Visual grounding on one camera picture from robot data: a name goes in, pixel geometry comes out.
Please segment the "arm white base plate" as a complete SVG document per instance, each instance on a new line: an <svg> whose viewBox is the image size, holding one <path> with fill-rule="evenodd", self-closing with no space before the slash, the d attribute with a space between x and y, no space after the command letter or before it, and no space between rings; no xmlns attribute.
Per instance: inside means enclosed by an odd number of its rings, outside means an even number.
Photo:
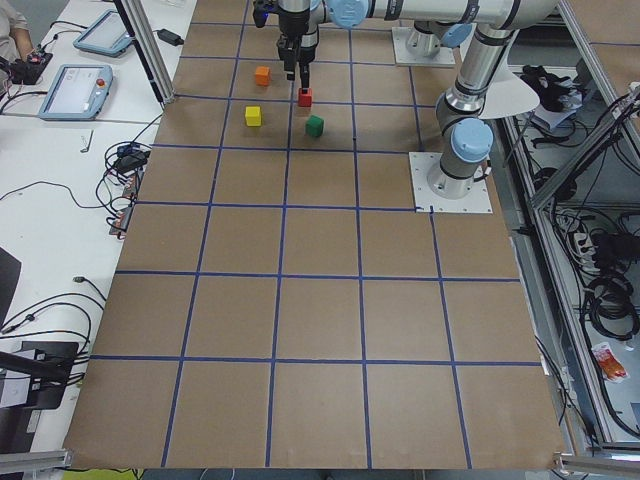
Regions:
<svg viewBox="0 0 640 480"><path fill-rule="evenodd" d="M420 213L492 214L483 169L472 177L452 179L444 174L439 152L410 152L409 164L415 210Z"/></svg>
<svg viewBox="0 0 640 480"><path fill-rule="evenodd" d="M453 50L442 46L435 34L393 27L392 41L397 65L453 68L456 63Z"/></svg>

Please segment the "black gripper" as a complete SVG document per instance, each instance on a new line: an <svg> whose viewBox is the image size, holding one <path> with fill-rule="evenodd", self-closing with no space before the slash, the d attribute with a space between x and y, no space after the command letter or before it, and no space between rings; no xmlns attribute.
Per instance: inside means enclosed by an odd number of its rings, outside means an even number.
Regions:
<svg viewBox="0 0 640 480"><path fill-rule="evenodd" d="M289 81L295 80L295 71L299 69L301 92L306 94L310 88L310 64L315 60L318 45L318 33L312 32L299 38L289 38L281 34L276 42L279 59Z"/></svg>
<svg viewBox="0 0 640 480"><path fill-rule="evenodd" d="M257 28L263 28L266 25L270 14L275 14L278 5L276 0L254 0L252 18Z"/></svg>

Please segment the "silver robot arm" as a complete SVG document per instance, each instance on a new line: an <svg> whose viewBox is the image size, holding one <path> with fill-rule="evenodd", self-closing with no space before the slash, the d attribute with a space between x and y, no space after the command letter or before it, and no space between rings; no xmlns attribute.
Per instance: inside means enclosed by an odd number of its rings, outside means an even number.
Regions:
<svg viewBox="0 0 640 480"><path fill-rule="evenodd" d="M311 104L310 64L315 60L319 43L318 26L331 22L343 29L352 29L373 16L373 1L255 1L253 21L262 28L268 17L278 17L280 36L276 42L278 55L287 79L301 80L298 104ZM476 1L467 3L456 21L416 20L406 40L406 48L423 57L430 57L442 47L460 46L471 32L471 23L479 9Z"/></svg>
<svg viewBox="0 0 640 480"><path fill-rule="evenodd" d="M289 80L309 87L310 64L319 43L319 25L352 29L368 18L422 23L432 33L454 26L475 28L455 82L436 104L444 151L428 173L430 189L451 200L464 198L478 166L493 145L491 128L480 118L486 93L506 59L514 35L543 20L554 1L256 1L253 21L263 27L278 18L279 58Z"/></svg>

